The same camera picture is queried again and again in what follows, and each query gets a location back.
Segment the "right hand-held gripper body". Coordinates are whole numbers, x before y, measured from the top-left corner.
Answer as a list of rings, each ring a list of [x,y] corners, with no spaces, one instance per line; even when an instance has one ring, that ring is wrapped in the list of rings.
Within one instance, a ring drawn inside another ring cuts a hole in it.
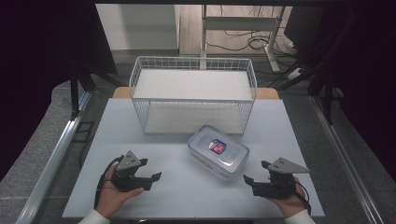
[[[308,174],[309,170],[302,165],[279,157],[270,162],[268,169],[269,183],[258,182],[252,187],[254,196],[271,199],[288,199],[291,195],[299,196],[296,192],[294,174]]]

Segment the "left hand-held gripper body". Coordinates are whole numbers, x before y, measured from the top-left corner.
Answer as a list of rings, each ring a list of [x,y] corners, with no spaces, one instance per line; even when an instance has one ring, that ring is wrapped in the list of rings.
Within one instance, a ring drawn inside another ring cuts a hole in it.
[[[129,150],[120,160],[116,170],[111,177],[112,184],[121,192],[127,192],[133,189],[143,188],[150,190],[153,182],[141,182],[137,180],[135,173],[142,167],[140,166],[141,159]]]

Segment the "clear plastic food container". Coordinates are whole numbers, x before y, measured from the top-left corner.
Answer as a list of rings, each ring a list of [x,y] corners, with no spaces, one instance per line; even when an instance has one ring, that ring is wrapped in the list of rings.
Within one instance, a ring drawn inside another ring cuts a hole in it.
[[[203,166],[225,180],[234,179],[249,156],[249,148],[205,125],[187,144],[191,155]]]

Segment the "white wire shelf rack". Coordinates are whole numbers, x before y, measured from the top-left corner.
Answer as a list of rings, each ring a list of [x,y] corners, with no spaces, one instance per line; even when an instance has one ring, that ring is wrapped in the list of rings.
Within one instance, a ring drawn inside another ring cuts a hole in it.
[[[209,125],[242,135],[257,80],[249,59],[140,56],[129,90],[146,134],[195,133]]]

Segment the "person's left hand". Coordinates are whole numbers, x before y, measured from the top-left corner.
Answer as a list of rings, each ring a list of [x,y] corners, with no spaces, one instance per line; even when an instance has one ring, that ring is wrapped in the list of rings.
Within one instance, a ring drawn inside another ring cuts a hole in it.
[[[144,192],[143,188],[133,189],[127,192],[119,191],[111,182],[111,177],[117,165],[112,165],[105,176],[105,181],[100,191],[95,210],[103,217],[110,219],[117,213],[125,202]]]

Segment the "person's right hand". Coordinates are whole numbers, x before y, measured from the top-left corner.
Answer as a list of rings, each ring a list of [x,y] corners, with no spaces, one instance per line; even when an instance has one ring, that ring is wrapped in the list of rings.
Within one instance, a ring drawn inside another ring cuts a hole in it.
[[[301,186],[300,180],[295,177],[295,187],[296,187],[296,192],[305,198],[305,192],[304,189]],[[289,218],[292,217],[302,211],[305,210],[305,205],[304,203],[295,195],[291,195],[288,199],[270,199],[270,202],[274,203],[284,216],[284,218]]]

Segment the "black metal stand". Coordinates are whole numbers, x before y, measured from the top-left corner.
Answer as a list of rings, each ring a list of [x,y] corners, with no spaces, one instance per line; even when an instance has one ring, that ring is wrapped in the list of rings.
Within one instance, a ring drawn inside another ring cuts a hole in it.
[[[309,95],[318,95],[320,91],[324,91],[323,115],[332,124],[334,75],[331,67],[334,64],[336,53],[340,50],[359,13],[357,9],[350,9],[348,14],[342,20],[339,20],[337,26],[332,28],[318,45],[302,54],[280,78],[271,84],[271,87],[277,91],[283,91],[312,77],[307,92]],[[298,67],[304,71],[295,79],[288,80],[287,76]]]
[[[81,114],[82,104],[79,101],[78,86],[81,86],[85,92],[91,93],[95,90],[96,85],[91,74],[97,75],[101,79],[107,81],[115,87],[120,87],[121,82],[116,80],[110,74],[101,71],[90,64],[75,64],[70,74],[70,93],[71,93],[71,120],[75,120]]]

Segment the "white power strip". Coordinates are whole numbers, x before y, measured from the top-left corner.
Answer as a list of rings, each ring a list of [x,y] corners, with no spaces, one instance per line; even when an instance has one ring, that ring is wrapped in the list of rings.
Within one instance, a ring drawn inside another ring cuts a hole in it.
[[[291,72],[288,76],[287,79],[288,80],[293,80],[296,77],[298,77],[304,70],[300,67],[296,68],[293,72]]]

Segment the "white panel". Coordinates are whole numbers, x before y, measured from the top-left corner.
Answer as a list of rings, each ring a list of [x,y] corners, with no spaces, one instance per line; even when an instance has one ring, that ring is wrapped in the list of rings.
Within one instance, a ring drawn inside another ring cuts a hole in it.
[[[179,48],[177,5],[96,4],[111,50]]]

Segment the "dark curtain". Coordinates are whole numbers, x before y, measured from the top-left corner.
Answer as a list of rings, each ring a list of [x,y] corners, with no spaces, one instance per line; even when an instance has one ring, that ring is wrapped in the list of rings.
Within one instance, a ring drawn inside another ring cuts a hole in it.
[[[341,108],[396,181],[396,0],[356,0],[332,70]]]
[[[93,0],[0,0],[0,180],[76,74],[117,72]]]

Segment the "aluminium rail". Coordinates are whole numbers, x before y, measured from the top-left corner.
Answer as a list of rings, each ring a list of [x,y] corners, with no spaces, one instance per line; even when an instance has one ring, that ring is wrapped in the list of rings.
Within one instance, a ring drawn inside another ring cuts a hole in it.
[[[341,111],[330,124],[320,98],[309,100],[368,223],[396,224],[396,182]]]
[[[35,216],[45,198],[47,191],[50,188],[51,182],[58,171],[58,168],[64,158],[65,152],[68,149],[72,138],[81,122],[85,108],[90,101],[92,95],[88,92],[83,92],[78,100],[78,114],[73,120],[67,121],[64,130],[49,157],[46,166],[44,167],[40,177],[38,178],[35,187],[28,197],[21,213],[15,224],[32,224]]]

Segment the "white metal desk frame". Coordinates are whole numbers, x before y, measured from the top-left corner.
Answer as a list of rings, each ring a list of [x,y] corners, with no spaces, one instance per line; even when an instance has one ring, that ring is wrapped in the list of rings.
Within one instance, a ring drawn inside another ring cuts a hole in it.
[[[208,16],[207,5],[202,5],[202,41],[200,46],[200,57],[206,57],[206,34],[208,31],[247,31],[247,32],[268,32],[269,39],[264,45],[267,60],[275,73],[280,72],[274,46],[276,37],[284,16],[285,7],[281,7],[274,17],[229,17],[229,16]]]

